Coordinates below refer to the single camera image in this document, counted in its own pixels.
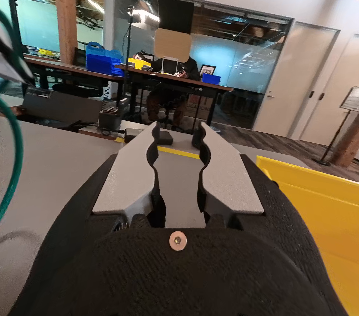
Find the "framed tag sign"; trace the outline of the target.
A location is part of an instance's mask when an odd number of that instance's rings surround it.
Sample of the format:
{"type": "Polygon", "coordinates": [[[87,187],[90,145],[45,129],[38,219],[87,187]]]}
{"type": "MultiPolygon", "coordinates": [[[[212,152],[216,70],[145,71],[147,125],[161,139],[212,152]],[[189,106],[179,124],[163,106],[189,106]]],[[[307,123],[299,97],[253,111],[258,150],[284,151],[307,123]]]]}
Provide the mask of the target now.
{"type": "Polygon", "coordinates": [[[200,68],[200,71],[199,71],[201,80],[202,80],[204,74],[213,75],[215,69],[216,69],[215,66],[203,64],[203,65],[201,66],[201,68],[200,68]]]}

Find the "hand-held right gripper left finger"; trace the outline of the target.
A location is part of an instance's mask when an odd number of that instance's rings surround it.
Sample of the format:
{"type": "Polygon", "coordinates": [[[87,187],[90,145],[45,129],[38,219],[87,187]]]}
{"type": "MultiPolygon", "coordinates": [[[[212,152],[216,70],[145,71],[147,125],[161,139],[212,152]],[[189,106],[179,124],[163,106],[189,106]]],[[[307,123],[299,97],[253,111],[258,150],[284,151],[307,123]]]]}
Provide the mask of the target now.
{"type": "Polygon", "coordinates": [[[153,122],[119,150],[93,206],[94,215],[166,217],[154,166],[159,136],[160,125],[153,122]]]}

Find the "wooden post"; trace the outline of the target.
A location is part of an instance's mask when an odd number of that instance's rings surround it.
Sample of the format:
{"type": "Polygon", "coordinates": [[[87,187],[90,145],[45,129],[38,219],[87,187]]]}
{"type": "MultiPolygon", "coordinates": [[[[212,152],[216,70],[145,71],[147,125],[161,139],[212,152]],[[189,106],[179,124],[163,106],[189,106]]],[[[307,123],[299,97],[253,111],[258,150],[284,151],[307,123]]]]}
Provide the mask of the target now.
{"type": "Polygon", "coordinates": [[[76,0],[55,0],[59,32],[60,60],[72,64],[78,47],[76,0]]]}
{"type": "Polygon", "coordinates": [[[335,166],[348,167],[359,149],[359,115],[356,116],[339,141],[330,162],[335,166]]]}

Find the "small blue bin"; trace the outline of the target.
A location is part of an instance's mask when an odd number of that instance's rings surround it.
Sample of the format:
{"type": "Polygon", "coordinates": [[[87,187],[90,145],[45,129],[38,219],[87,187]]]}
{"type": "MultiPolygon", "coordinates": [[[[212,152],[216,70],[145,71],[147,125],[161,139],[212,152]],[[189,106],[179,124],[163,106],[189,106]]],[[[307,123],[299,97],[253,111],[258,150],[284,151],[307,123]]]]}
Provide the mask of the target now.
{"type": "Polygon", "coordinates": [[[203,73],[201,76],[202,82],[212,85],[220,85],[221,77],[209,73],[203,73]]]}

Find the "yellow plastic bin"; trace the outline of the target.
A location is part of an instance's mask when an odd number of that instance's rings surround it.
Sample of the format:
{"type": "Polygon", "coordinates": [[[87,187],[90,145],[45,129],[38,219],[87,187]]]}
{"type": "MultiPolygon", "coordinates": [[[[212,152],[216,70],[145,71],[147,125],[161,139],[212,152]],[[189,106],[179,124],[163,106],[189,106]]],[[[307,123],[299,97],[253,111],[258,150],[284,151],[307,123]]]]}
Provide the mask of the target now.
{"type": "Polygon", "coordinates": [[[359,315],[359,184],[257,156],[307,224],[348,315],[359,315]]]}

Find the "small yellow bin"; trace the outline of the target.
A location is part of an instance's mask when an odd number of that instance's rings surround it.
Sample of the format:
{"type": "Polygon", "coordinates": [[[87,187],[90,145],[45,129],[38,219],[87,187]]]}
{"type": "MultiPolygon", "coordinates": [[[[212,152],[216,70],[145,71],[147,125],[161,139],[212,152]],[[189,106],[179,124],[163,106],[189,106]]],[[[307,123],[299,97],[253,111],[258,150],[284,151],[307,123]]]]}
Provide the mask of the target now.
{"type": "Polygon", "coordinates": [[[139,70],[150,70],[151,63],[143,59],[128,58],[128,66],[139,70]]]}

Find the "yellow tape strip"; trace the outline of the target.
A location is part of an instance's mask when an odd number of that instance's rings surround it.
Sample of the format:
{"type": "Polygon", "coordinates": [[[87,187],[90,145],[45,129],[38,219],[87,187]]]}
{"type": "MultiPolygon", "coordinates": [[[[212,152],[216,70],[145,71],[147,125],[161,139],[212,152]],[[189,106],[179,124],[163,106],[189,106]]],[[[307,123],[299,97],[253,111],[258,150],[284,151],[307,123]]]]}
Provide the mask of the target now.
{"type": "Polygon", "coordinates": [[[200,159],[198,154],[178,151],[165,147],[158,147],[153,135],[148,133],[139,134],[131,142],[125,143],[124,138],[116,138],[116,142],[123,142],[122,148],[118,151],[116,161],[134,162],[135,164],[153,165],[159,157],[159,151],[171,154],[200,159]]]}

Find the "cardboard box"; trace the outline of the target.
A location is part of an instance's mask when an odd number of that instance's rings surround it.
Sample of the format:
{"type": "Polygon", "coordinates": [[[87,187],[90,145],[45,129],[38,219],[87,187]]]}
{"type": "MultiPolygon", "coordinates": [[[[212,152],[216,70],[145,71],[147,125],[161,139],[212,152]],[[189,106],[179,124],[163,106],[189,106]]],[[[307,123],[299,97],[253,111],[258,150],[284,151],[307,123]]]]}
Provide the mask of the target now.
{"type": "Polygon", "coordinates": [[[213,103],[213,98],[190,94],[187,99],[187,106],[185,116],[197,116],[202,120],[207,120],[210,109],[213,103]]]}

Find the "brown wooden desk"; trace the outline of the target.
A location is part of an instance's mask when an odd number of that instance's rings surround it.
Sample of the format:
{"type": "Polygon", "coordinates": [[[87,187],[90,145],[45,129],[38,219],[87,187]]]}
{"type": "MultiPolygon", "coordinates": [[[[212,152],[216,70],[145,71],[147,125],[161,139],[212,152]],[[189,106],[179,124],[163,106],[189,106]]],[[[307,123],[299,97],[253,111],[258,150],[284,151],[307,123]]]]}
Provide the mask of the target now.
{"type": "MultiPolygon", "coordinates": [[[[55,62],[44,58],[33,58],[25,56],[25,62],[28,64],[30,70],[38,77],[40,89],[52,89],[56,83],[70,83],[76,85],[95,85],[102,86],[103,92],[105,88],[109,88],[110,82],[112,85],[117,84],[116,101],[125,98],[123,94],[124,77],[112,76],[107,74],[96,73],[88,71],[84,67],[78,67],[62,62],[55,62]]],[[[111,93],[106,97],[105,92],[103,96],[107,100],[112,100],[111,93]]]]}
{"type": "Polygon", "coordinates": [[[233,91],[233,88],[231,87],[184,79],[165,73],[156,73],[153,71],[126,67],[123,64],[115,65],[115,68],[124,70],[126,82],[131,83],[131,96],[128,111],[129,116],[133,116],[135,113],[137,89],[143,89],[143,87],[155,85],[156,81],[159,86],[164,86],[165,89],[173,87],[174,89],[179,89],[181,92],[212,98],[212,104],[206,120],[207,125],[210,126],[218,95],[233,91]]]}

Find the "black pole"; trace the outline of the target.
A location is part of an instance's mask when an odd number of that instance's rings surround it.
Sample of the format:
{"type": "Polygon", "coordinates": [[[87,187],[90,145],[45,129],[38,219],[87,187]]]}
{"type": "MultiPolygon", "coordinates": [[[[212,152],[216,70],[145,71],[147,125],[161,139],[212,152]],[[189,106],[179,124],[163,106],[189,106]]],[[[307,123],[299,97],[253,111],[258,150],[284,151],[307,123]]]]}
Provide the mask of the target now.
{"type": "Polygon", "coordinates": [[[20,53],[20,57],[23,58],[23,48],[22,48],[23,46],[22,46],[19,21],[18,21],[17,9],[16,9],[17,3],[16,3],[16,0],[8,0],[8,1],[9,1],[9,6],[10,6],[11,22],[12,22],[12,26],[13,26],[14,35],[15,35],[15,46],[20,53]]]}

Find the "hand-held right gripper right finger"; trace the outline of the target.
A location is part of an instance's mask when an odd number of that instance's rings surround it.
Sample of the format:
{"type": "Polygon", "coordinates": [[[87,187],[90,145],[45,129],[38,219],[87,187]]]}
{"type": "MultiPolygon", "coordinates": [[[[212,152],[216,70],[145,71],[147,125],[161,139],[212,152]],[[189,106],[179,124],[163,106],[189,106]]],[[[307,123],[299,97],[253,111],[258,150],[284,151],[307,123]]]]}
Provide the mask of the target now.
{"type": "Polygon", "coordinates": [[[199,173],[197,203],[206,215],[262,215],[264,208],[241,153],[202,122],[199,126],[199,173]]]}

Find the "blue plastic bins stack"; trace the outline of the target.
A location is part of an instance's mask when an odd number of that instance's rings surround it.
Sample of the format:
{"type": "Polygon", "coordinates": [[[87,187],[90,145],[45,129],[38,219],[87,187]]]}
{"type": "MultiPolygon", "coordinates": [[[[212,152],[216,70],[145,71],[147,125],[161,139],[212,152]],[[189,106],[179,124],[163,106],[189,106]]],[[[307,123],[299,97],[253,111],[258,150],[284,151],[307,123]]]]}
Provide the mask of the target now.
{"type": "Polygon", "coordinates": [[[87,70],[112,76],[124,76],[124,71],[115,67],[123,60],[123,54],[120,51],[107,50],[97,42],[88,42],[85,51],[87,70]]]}

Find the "black power adapter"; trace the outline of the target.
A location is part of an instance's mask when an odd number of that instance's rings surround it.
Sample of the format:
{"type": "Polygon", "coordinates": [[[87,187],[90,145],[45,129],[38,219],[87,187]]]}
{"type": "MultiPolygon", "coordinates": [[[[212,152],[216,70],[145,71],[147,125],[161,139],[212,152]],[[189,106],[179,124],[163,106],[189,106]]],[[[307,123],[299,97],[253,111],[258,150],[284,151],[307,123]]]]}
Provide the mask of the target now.
{"type": "MultiPolygon", "coordinates": [[[[128,143],[133,140],[136,136],[138,136],[143,129],[132,129],[126,128],[124,133],[124,142],[128,143]]],[[[173,137],[168,131],[160,130],[160,136],[158,145],[172,145],[173,137]]]]}

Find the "black sign stand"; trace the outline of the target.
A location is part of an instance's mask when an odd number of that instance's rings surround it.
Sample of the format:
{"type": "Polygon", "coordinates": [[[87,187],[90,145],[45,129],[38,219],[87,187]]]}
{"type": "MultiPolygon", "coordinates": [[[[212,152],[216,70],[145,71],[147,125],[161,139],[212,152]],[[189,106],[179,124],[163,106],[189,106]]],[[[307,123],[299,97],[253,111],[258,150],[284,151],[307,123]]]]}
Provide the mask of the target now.
{"type": "Polygon", "coordinates": [[[320,164],[322,166],[330,166],[331,165],[329,161],[326,161],[326,157],[327,157],[328,153],[332,149],[335,141],[338,138],[338,135],[340,134],[340,132],[341,132],[345,122],[347,121],[349,115],[351,114],[351,112],[359,111],[359,87],[358,86],[354,86],[349,90],[345,99],[341,103],[340,108],[347,110],[347,113],[346,113],[343,121],[341,122],[338,130],[335,132],[334,137],[332,138],[329,146],[326,148],[323,156],[320,159],[312,158],[312,161],[314,161],[317,164],[320,164]]]}

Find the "black light stand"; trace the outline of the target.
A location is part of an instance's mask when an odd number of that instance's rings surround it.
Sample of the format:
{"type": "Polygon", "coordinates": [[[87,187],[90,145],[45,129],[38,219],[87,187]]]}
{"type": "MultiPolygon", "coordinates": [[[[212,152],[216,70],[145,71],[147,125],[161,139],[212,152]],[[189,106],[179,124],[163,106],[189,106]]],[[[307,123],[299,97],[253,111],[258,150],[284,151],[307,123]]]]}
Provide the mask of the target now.
{"type": "Polygon", "coordinates": [[[129,54],[130,54],[130,47],[131,47],[131,29],[132,23],[134,20],[134,6],[128,7],[128,14],[129,14],[129,26],[128,26],[128,42],[127,42],[127,54],[126,54],[126,63],[125,63],[125,79],[123,83],[123,94],[126,95],[127,91],[127,82],[130,81],[131,86],[131,96],[129,100],[129,111],[126,117],[127,121],[135,122],[137,120],[136,116],[136,96],[138,92],[138,87],[136,84],[133,83],[132,79],[130,78],[130,74],[128,71],[129,68],[129,54]]]}

